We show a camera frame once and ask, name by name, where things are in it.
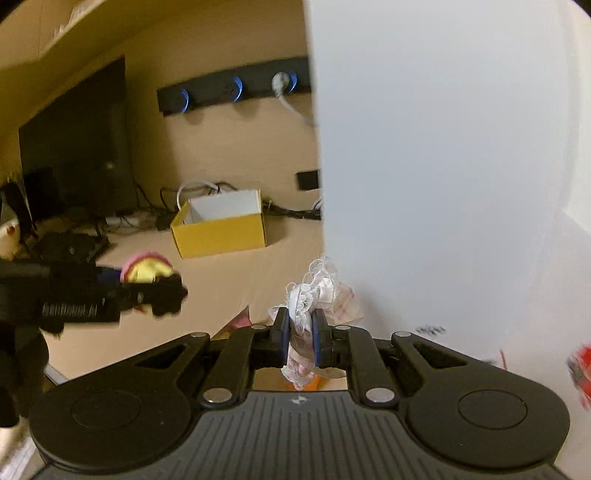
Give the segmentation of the yellow pink cupcake toy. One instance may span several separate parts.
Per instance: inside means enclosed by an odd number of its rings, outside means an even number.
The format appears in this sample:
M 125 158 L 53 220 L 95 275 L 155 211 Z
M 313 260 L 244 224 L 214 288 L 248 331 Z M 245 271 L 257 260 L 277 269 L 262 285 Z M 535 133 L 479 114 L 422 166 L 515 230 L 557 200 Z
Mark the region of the yellow pink cupcake toy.
M 124 265 L 120 273 L 120 281 L 149 282 L 155 276 L 176 274 L 171 263 L 157 252 L 143 252 L 135 255 Z

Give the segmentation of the white lace packet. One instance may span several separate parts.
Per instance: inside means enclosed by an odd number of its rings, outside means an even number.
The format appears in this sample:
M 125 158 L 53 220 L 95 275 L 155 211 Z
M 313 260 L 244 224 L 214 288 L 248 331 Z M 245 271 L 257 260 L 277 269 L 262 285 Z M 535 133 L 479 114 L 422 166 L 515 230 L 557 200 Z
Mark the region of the white lace packet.
M 281 369 L 283 377 L 297 391 L 313 390 L 325 381 L 344 378 L 342 370 L 315 366 L 312 312 L 322 309 L 332 326 L 359 325 L 363 313 L 353 288 L 339 279 L 335 263 L 322 256 L 311 262 L 301 282 L 287 285 L 286 294 L 283 307 L 290 315 L 291 333 L 287 365 Z

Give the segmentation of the black monitor screen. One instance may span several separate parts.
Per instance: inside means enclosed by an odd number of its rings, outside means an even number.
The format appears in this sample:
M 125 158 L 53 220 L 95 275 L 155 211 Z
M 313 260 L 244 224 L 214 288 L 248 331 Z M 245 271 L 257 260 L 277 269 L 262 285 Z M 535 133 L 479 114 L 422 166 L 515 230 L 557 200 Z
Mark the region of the black monitor screen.
M 33 221 L 135 209 L 125 59 L 87 77 L 21 126 L 19 147 Z

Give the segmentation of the white box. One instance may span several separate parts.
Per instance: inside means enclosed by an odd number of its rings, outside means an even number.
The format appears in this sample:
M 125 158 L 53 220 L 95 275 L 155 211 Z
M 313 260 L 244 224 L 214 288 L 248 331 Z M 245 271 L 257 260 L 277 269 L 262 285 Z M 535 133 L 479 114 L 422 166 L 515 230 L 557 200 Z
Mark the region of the white box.
M 495 359 L 578 139 L 572 1 L 308 1 L 325 251 L 374 336 Z

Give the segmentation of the yellow cardboard box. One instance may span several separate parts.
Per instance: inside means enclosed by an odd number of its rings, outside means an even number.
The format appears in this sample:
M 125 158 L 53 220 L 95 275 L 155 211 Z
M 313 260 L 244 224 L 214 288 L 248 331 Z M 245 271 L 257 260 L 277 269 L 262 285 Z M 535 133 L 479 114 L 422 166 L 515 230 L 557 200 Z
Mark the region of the yellow cardboard box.
M 266 247 L 259 190 L 190 198 L 175 215 L 170 229 L 183 259 Z

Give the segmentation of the black wall socket strip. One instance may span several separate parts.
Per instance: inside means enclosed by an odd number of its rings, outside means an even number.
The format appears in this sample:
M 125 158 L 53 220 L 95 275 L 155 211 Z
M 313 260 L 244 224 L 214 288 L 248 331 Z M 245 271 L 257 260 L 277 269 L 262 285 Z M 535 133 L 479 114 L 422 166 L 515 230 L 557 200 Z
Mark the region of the black wall socket strip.
M 156 91 L 159 112 L 164 116 L 185 114 L 198 108 L 236 103 L 274 95 L 273 76 L 287 74 L 284 93 L 311 92 L 308 56 L 270 60 L 216 71 L 180 81 Z

